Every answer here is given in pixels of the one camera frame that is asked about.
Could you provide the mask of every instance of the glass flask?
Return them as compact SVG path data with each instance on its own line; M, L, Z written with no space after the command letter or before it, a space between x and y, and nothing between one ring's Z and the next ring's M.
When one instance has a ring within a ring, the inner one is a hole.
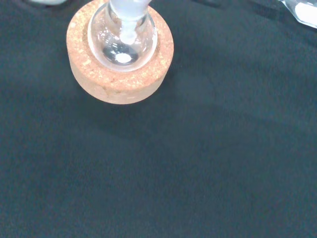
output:
M110 0L92 16L89 47L104 66L128 72L141 68L153 56L157 30L148 13L151 0Z
M279 0L305 25L317 28L317 0Z

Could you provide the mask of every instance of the round-bottom flask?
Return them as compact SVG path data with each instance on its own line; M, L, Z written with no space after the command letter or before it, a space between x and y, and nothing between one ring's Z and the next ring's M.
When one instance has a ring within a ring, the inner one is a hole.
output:
M92 53L114 71L137 70L155 52L158 36L147 11L148 3L138 5L138 1L110 0L89 22L88 43Z

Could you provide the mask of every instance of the white object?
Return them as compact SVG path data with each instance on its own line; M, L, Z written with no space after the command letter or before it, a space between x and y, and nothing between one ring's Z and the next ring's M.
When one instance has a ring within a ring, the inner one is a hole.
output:
M44 5L59 5L66 2L67 0L31 0L31 1L44 4Z
M317 7L308 3L299 3L295 12L300 21L317 26Z
M317 0L279 0L297 21L317 28Z

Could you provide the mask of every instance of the dark cloth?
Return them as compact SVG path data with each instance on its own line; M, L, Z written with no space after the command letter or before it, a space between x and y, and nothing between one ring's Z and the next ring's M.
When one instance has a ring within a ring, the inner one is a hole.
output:
M72 75L83 4L0 2L1 238L317 237L315 29L278 1L155 0L172 66L117 106Z

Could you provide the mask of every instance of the cork stand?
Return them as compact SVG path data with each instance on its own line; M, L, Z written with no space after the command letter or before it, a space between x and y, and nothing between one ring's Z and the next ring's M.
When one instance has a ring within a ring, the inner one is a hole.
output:
M151 7L158 31L158 45L151 60L132 72L116 72L103 66L92 54L87 38L90 18L107 0L93 0L71 19L67 29L67 50L71 70L79 85L90 95L112 104L131 104L152 95L170 67L174 42L164 19Z

